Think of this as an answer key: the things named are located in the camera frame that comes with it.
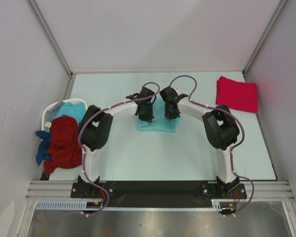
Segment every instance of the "laundry basket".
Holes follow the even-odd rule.
[[[77,103],[84,103],[85,105],[85,110],[87,111],[88,107],[87,107],[87,104],[85,103],[84,100],[81,100],[81,99],[68,99],[68,100],[63,100],[64,103],[68,103],[68,102],[71,102],[73,104],[77,104]],[[47,108],[44,110],[43,112],[43,115],[42,115],[42,118],[41,118],[41,129],[43,131],[47,131],[50,126],[51,126],[51,123],[50,122],[46,122],[46,112],[49,111],[51,108],[53,108],[56,104],[56,103],[53,103],[49,106],[47,106]]]

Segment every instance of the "blue cloth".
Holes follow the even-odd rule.
[[[84,114],[85,114],[84,103],[73,104],[71,102],[68,102],[68,103],[65,103],[60,108],[55,119],[61,117],[62,115],[67,115],[67,116],[73,117],[79,125],[79,123],[82,121]]]
[[[59,112],[60,108],[64,105],[65,103],[63,101],[59,101],[56,105],[53,106],[50,110],[46,111],[45,114],[45,120],[46,122],[52,122],[54,118],[56,117],[57,113]]]
[[[42,163],[43,160],[51,160],[50,155],[47,155],[46,152],[49,148],[51,135],[49,132],[45,131],[36,131],[36,136],[38,136],[42,141],[38,146],[37,155],[36,155],[36,162],[38,165]]]
[[[165,103],[162,99],[156,99],[152,106],[154,118],[152,122],[138,120],[138,131],[176,132],[181,118],[167,119],[164,117]]]

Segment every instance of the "folded red towel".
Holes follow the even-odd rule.
[[[220,77],[217,81],[216,104],[225,104],[231,109],[257,113],[257,85]]]
[[[44,162],[47,175],[56,168],[71,169],[82,163],[82,150],[78,144],[78,124],[74,118],[63,115],[51,122],[52,136],[47,154],[51,160]]]

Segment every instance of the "white table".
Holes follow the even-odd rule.
[[[181,74],[197,79],[198,88],[192,98],[208,105],[215,105],[216,81],[220,76],[244,81],[241,72],[78,74],[71,98],[83,99],[88,106],[107,107],[139,92],[146,82],[154,81],[163,89]],[[156,91],[154,85],[148,87]],[[180,78],[173,87],[189,94],[194,82]],[[275,180],[256,115],[231,112],[239,118],[246,132],[245,142],[235,149],[236,171],[253,180]],[[216,179],[216,151],[206,138],[202,122],[182,115],[176,133],[137,131],[137,123],[136,116],[113,121],[109,141],[101,150],[101,180]],[[81,167],[57,168],[50,180],[74,180],[80,171]]]

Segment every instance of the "gray cloth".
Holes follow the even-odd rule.
[[[46,111],[45,120],[46,122],[52,122],[54,118],[56,117],[58,111],[65,103],[63,101],[59,101],[56,105],[54,105],[53,108]]]

